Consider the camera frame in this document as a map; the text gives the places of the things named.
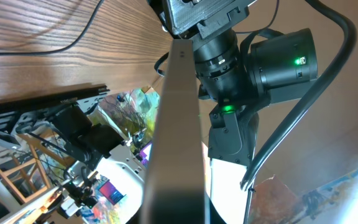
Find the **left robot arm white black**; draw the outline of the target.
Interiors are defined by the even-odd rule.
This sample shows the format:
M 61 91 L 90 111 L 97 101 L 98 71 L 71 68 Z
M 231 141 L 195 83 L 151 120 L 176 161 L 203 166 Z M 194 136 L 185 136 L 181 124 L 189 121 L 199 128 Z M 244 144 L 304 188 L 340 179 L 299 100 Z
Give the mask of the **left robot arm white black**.
M 36 110 L 34 121 L 18 125 L 16 133 L 32 135 L 46 126 L 65 141 L 58 150 L 82 162 L 109 180 L 127 195 L 128 211 L 124 223 L 140 223 L 144 196 L 145 166 L 126 145 L 124 138 L 108 124 L 92 124 L 78 104 Z

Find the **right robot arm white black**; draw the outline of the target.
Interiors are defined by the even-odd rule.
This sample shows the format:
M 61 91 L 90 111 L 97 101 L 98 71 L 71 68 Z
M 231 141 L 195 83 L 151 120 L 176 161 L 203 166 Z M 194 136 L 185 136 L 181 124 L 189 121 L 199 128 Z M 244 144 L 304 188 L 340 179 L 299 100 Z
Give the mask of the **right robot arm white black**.
M 149 6 L 174 39 L 192 41 L 198 97 L 213 100 L 208 156 L 213 164 L 250 166 L 255 158 L 258 112 L 301 98 L 317 79 L 309 29 L 284 34 L 270 27 L 233 27 L 249 15 L 250 1 L 164 1 Z

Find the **smartphone with teal screen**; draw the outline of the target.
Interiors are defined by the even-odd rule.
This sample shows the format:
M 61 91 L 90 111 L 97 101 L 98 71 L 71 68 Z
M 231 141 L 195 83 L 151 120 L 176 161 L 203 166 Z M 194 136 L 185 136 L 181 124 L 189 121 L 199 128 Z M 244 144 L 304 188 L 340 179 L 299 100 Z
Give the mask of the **smartphone with teal screen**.
M 174 40 L 145 178 L 140 223 L 208 223 L 191 40 Z

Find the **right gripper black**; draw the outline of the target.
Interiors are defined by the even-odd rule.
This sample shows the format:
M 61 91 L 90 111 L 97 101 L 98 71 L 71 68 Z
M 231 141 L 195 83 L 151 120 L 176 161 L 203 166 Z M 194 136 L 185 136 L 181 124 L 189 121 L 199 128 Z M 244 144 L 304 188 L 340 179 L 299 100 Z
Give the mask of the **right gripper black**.
M 147 0 L 174 38 L 199 34 L 202 39 L 225 31 L 249 15 L 254 0 Z

